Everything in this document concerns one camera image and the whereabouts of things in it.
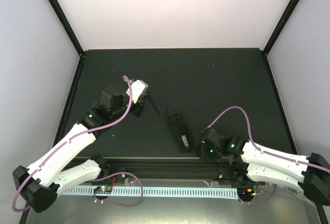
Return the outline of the black sneaker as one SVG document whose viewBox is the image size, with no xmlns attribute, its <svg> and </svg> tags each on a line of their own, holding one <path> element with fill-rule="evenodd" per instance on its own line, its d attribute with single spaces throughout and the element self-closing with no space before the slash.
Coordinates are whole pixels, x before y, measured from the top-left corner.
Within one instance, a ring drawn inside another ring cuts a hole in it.
<svg viewBox="0 0 330 224">
<path fill-rule="evenodd" d="M 193 135 L 188 128 L 183 112 L 177 106 L 169 106 L 166 110 L 166 122 L 174 137 L 179 151 L 188 154 L 193 149 Z"/>
</svg>

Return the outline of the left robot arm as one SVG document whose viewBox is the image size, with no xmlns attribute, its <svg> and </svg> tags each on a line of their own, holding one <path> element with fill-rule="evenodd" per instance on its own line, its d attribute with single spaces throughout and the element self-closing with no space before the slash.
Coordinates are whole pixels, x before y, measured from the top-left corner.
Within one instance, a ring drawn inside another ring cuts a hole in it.
<svg viewBox="0 0 330 224">
<path fill-rule="evenodd" d="M 44 156 L 27 167 L 18 166 L 12 173 L 16 193 L 12 209 L 19 212 L 16 201 L 21 196 L 40 213 L 48 209 L 67 190 L 85 182 L 106 182 L 115 178 L 110 164 L 100 155 L 68 170 L 68 165 L 83 149 L 95 142 L 105 131 L 121 122 L 128 113 L 138 117 L 144 107 L 148 85 L 142 80 L 125 78 L 127 88 L 108 85 L 100 99 L 88 109 L 68 134 Z"/>
</svg>

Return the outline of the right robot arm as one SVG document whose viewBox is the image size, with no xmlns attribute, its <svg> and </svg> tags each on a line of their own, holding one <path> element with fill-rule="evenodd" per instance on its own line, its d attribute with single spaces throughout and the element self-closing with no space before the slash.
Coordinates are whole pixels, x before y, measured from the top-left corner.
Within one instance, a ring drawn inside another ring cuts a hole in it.
<svg viewBox="0 0 330 224">
<path fill-rule="evenodd" d="M 221 181 L 244 186 L 276 184 L 316 204 L 329 205 L 329 162 L 317 153 L 300 156 L 280 152 L 207 128 L 201 133 L 200 155 L 204 161 L 228 163 L 229 170 L 219 171 Z"/>
</svg>

